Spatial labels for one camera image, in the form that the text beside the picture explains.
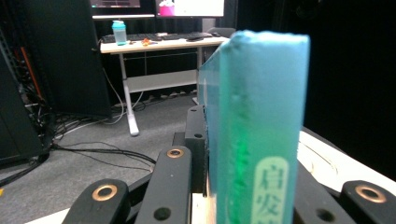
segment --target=white cable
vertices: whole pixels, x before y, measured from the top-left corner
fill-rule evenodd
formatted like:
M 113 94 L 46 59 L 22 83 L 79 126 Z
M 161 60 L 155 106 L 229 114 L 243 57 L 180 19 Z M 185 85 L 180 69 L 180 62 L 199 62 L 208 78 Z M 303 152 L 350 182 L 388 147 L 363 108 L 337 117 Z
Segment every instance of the white cable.
M 41 113 L 41 106 L 38 108 L 38 113 L 37 113 L 37 121 L 38 121 L 38 123 L 41 124 L 41 121 L 40 121 L 40 113 Z
M 122 117 L 124 114 L 126 114 L 126 112 L 124 112 L 123 114 L 119 114 L 119 115 L 117 115 L 117 116 L 114 116 L 113 119 L 116 118 L 116 117 Z M 94 122 L 91 122 L 91 123 L 87 123 L 87 124 L 78 126 L 78 127 L 74 128 L 74 129 L 72 129 L 72 130 L 70 130 L 70 131 L 67 131 L 66 133 L 61 133 L 61 134 L 59 134 L 58 136 L 55 136 L 53 139 L 60 139 L 60 138 L 62 138 L 63 136 L 67 135 L 68 133 L 72 133 L 73 131 L 76 131 L 76 130 L 78 130 L 78 129 L 80 129 L 80 128 L 84 128 L 84 127 L 87 127 L 87 126 L 89 126 L 89 125 L 92 125 L 92 124 L 95 124 L 95 123 L 99 123 L 99 122 L 102 122 L 102 121 L 105 121 L 105 120 L 106 120 L 106 119 L 101 119 L 101 120 L 97 120 L 97 121 L 94 121 Z M 82 121 L 82 120 L 76 120 L 76 121 L 73 121 L 73 122 L 68 123 L 67 125 L 71 125 L 72 123 L 80 122 L 80 121 Z
M 67 127 L 67 126 L 70 126 L 70 125 L 75 124 L 77 122 L 82 122 L 82 121 L 85 121 L 85 120 L 88 120 L 88 119 L 75 120 L 75 121 L 72 121 L 70 123 L 65 124 L 64 127 Z
M 38 105 L 38 104 L 29 104 L 29 105 L 25 105 L 25 107 L 30 107 L 30 106 L 34 106 L 34 105 Z
M 121 105 L 121 107 L 122 107 L 120 117 L 119 117 L 116 121 L 111 122 L 111 123 L 106 123 L 106 122 L 103 122 L 103 123 L 104 123 L 104 124 L 115 124 L 115 123 L 119 122 L 120 119 L 122 119 L 122 116 L 123 116 L 123 114 L 124 114 L 124 108 L 123 108 L 122 100 L 121 100 L 119 94 L 116 92 L 116 89 L 113 87 L 113 84 L 111 84 L 110 79 L 109 79 L 108 76 L 107 76 L 107 72 L 106 72 L 105 68 L 103 68 L 103 71 L 105 72 L 105 76 L 106 76 L 106 79 L 107 79 L 108 84 L 110 85 L 110 87 L 111 87 L 111 89 L 114 91 L 114 93 L 116 93 L 117 98 L 119 98 L 120 105 Z
M 143 91 L 140 93 L 139 98 L 137 99 L 137 101 L 136 101 L 136 102 L 134 103 L 134 105 L 132 106 L 132 109 L 134 109 L 134 107 L 137 105 L 137 103 L 139 103 L 140 98 L 142 98 L 142 95 L 143 95 Z

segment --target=orange object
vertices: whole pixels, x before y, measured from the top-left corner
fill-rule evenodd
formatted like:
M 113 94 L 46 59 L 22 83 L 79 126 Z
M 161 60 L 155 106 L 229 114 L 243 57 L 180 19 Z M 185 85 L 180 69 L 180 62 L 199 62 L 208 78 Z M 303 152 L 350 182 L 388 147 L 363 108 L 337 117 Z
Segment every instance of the orange object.
M 22 51 L 22 54 L 23 54 L 23 58 L 26 61 L 27 68 L 29 69 L 29 74 L 30 74 L 30 76 L 31 76 L 31 78 L 33 80 L 33 83 L 35 84 L 35 89 L 37 90 L 37 94 L 40 97 L 40 99 L 43 99 L 43 97 L 41 95 L 40 88 L 38 88 L 37 81 L 35 80 L 35 74 L 33 73 L 33 69 L 32 69 L 32 66 L 30 65 L 29 58 L 27 56 L 25 48 L 21 47 L 21 51 Z
M 144 40 L 142 40 L 142 45 L 143 46 L 148 46 L 150 44 L 150 40 L 149 39 L 147 39 L 147 38 L 145 38 Z

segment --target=dark curtain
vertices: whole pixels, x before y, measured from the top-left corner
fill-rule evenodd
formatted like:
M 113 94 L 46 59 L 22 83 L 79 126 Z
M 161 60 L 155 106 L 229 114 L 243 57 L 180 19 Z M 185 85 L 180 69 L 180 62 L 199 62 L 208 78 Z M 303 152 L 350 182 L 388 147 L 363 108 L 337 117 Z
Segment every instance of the dark curtain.
M 216 19 L 216 26 L 236 28 L 237 9 L 238 0 L 224 0 L 224 16 Z
M 237 30 L 311 38 L 304 126 L 396 179 L 396 2 L 238 1 Z

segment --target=keyboard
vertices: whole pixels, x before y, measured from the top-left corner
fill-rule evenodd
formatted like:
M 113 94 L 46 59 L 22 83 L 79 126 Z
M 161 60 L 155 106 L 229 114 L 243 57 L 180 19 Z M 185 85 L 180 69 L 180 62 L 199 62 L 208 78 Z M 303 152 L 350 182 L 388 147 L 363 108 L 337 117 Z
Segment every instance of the keyboard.
M 164 35 L 163 40 L 190 39 L 196 37 L 207 38 L 207 37 L 213 37 L 213 35 L 208 33 L 198 33 L 198 32 L 189 33 L 189 34 L 174 34 L 174 35 Z
M 163 36 L 157 36 L 155 34 L 137 34 L 137 35 L 127 35 L 126 39 L 131 41 L 140 41 L 147 38 L 153 41 L 162 41 L 162 40 L 189 39 L 195 37 L 207 38 L 207 37 L 213 37 L 213 35 L 208 33 L 188 33 L 188 34 L 174 34 L 174 35 L 163 35 Z M 102 43 L 104 44 L 116 43 L 116 38 L 114 37 L 114 35 L 102 36 Z
M 144 40 L 146 38 L 150 39 L 150 40 L 154 40 L 154 41 L 162 41 L 163 40 L 160 36 L 156 36 L 155 34 L 138 34 L 138 35 L 127 35 L 126 36 L 127 40 L 132 40 L 132 41 Z M 102 36 L 102 43 L 104 43 L 104 44 L 116 43 L 116 38 L 114 37 L 114 35 Z

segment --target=desk leg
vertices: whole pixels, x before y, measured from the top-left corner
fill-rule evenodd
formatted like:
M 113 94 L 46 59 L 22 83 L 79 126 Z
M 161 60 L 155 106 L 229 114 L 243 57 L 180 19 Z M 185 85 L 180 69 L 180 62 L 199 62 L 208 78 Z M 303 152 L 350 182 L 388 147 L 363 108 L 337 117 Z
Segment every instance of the desk leg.
M 125 101 L 126 101 L 126 107 L 127 107 L 129 132 L 130 132 L 131 136 L 137 136 L 137 135 L 139 135 L 139 129 L 137 128 L 136 119 L 134 118 L 134 111 L 132 110 L 131 95 L 129 93 L 129 87 L 128 87 L 128 82 L 127 82 L 128 77 L 126 76 L 123 54 L 120 54 L 120 65 L 121 65 L 121 72 L 122 72 L 122 85 L 124 88 Z
M 201 65 L 202 65 L 202 47 L 197 48 L 197 76 L 196 76 L 196 80 L 197 80 L 197 96 L 199 94 L 199 92 L 198 92 L 198 90 L 199 90 L 199 83 L 198 83 L 199 77 L 198 77 L 198 75 L 199 75 L 199 68 L 201 67 Z M 195 102 L 196 105 L 199 104 L 197 97 L 193 97 L 192 100 Z

